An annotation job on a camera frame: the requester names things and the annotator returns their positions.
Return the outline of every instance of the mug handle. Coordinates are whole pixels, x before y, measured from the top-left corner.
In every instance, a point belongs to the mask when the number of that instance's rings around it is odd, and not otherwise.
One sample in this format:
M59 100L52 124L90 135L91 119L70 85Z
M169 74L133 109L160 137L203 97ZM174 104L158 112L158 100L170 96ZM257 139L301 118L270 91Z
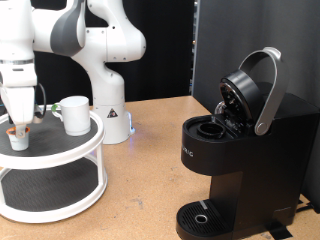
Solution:
M61 122L63 122L63 117L61 114L57 113L57 110L61 110L60 103L55 103L51 107L51 111L53 116L60 118Z

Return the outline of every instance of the coffee maker handle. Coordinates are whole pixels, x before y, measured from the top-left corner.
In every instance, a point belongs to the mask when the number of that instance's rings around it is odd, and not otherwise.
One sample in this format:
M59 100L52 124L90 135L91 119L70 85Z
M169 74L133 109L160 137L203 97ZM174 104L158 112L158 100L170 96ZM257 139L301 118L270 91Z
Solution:
M273 62L275 76L272 89L255 125L255 133L260 136L269 130L272 120L286 93L290 81L289 70L281 57L281 52L272 47L265 47L263 50L249 54L239 67L240 70L249 74L252 68L266 57L270 57Z

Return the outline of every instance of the two-tier stand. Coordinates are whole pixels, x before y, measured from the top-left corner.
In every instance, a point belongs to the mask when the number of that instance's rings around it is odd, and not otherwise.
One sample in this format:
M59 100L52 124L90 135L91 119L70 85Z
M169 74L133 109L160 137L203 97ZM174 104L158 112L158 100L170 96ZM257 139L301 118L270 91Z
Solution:
M76 215L103 194L107 174L102 155L100 117L90 112L91 131L72 137L50 111L41 124L31 124L29 148L17 152L0 118L0 214L26 223L44 223Z

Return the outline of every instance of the white cup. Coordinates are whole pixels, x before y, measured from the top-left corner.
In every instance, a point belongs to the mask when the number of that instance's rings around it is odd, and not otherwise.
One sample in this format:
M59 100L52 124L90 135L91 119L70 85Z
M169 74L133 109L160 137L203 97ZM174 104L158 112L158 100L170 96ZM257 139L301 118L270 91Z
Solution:
M59 117L64 124L66 133L70 136L81 136L90 132L89 99L83 96L72 96L55 103L52 114Z
M30 128L26 128L26 135L24 138L16 137L16 127L10 128L6 131L9 136L11 147L15 151L23 151L29 147L29 132Z

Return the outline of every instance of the black wall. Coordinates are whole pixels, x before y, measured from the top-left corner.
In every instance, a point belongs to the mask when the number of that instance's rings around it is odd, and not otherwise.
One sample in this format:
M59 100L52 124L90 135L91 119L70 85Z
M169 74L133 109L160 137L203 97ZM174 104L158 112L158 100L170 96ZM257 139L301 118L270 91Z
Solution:
M59 10L65 0L32 0L35 8ZM189 94L192 49L193 0L123 0L126 14L147 41L142 59L107 63L125 80L126 101L168 98ZM87 27L108 24L87 8ZM38 80L46 89L49 103L72 95L92 100L86 72L70 58L51 53L36 54ZM40 93L37 101L42 102Z
M287 91L320 107L318 0L200 1L193 94L201 104L214 112L222 101L220 79L251 52L275 47L290 70ZM253 79L273 82L270 62L261 64ZM302 192L320 209L319 144L318 133Z

